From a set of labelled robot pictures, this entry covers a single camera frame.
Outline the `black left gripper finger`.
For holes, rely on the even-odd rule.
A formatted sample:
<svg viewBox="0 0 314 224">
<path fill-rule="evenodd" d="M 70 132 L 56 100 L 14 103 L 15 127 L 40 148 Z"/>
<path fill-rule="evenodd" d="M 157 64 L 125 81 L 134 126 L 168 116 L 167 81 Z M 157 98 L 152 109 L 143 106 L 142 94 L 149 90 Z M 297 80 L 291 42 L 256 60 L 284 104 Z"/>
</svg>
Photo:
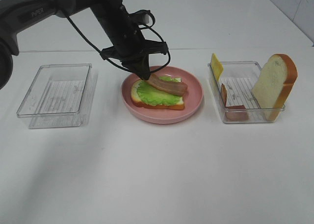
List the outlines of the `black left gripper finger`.
<svg viewBox="0 0 314 224">
<path fill-rule="evenodd" d="M 141 57 L 139 62 L 139 77 L 142 80 L 148 80 L 150 78 L 150 66 L 149 66 L 149 55 L 146 54 Z"/>
<path fill-rule="evenodd" d="M 142 61 L 140 59 L 124 60 L 122 61 L 122 66 L 136 74 L 139 78 L 143 78 Z"/>
</svg>

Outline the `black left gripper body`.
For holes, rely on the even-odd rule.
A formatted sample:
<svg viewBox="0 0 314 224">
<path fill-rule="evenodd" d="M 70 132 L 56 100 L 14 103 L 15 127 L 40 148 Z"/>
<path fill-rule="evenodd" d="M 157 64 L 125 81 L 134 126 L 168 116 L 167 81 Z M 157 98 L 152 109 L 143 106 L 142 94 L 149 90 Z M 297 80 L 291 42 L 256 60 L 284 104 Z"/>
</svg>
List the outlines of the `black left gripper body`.
<svg viewBox="0 0 314 224">
<path fill-rule="evenodd" d="M 146 40 L 123 5 L 123 0 L 95 0 L 92 12 L 99 21 L 112 47 L 101 51 L 105 59 L 120 61 L 141 59 L 146 54 L 167 54 L 168 46 L 164 41 Z"/>
</svg>

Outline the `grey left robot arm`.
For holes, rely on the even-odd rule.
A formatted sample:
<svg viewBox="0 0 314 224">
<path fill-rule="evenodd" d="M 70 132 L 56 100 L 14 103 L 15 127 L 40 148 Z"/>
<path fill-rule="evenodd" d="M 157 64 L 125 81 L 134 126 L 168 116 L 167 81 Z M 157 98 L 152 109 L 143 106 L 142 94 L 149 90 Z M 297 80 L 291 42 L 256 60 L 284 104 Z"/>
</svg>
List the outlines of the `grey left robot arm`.
<svg viewBox="0 0 314 224">
<path fill-rule="evenodd" d="M 72 22 L 70 16 L 90 8 L 110 39 L 112 46 L 98 49 L 73 24 L 81 37 L 94 48 L 103 60 L 121 62 L 117 68 L 147 80 L 153 73 L 149 55 L 169 55 L 163 40 L 146 40 L 143 29 L 151 29 L 146 16 L 154 19 L 149 10 L 128 13 L 123 0 L 1 0 L 0 2 L 0 86 L 4 87 L 13 72 L 13 56 L 19 54 L 17 34 L 32 25 L 56 15 Z"/>
</svg>

